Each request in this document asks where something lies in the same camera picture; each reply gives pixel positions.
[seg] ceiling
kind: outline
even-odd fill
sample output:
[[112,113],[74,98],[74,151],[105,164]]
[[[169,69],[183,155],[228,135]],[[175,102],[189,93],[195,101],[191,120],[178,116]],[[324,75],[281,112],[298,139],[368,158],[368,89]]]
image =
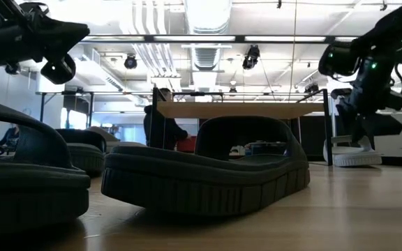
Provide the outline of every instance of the ceiling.
[[[124,34],[123,26],[128,25],[122,0],[43,0],[49,5],[53,18],[88,24],[92,35]],[[165,28],[169,34],[187,34],[187,21],[183,1],[163,0],[165,4]],[[146,3],[143,1],[143,20],[145,26]],[[206,4],[215,3],[205,0]],[[402,0],[387,0],[387,10],[380,11],[382,0],[233,0],[230,12],[229,34],[234,35],[284,35],[284,36],[360,36],[373,28],[375,23],[390,11],[402,5]],[[182,44],[170,44],[175,68],[180,74],[182,90],[193,86],[193,67],[191,50]],[[303,82],[311,76],[319,85],[327,86],[327,78],[318,73],[318,61],[327,45],[306,44],[261,44],[260,60],[252,70],[243,70],[242,62],[249,49],[248,44],[231,44],[222,49],[216,72],[215,86],[211,91],[228,91],[231,81],[236,82],[238,92],[300,92]],[[131,44],[93,43],[85,44],[84,50],[95,49],[100,53],[100,64],[114,77],[123,82],[129,91],[150,91],[149,69],[137,55],[137,68],[127,70],[124,60],[127,54],[135,54]],[[264,100],[272,97],[236,96],[235,99]],[[101,96],[96,100],[119,101],[119,96]]]

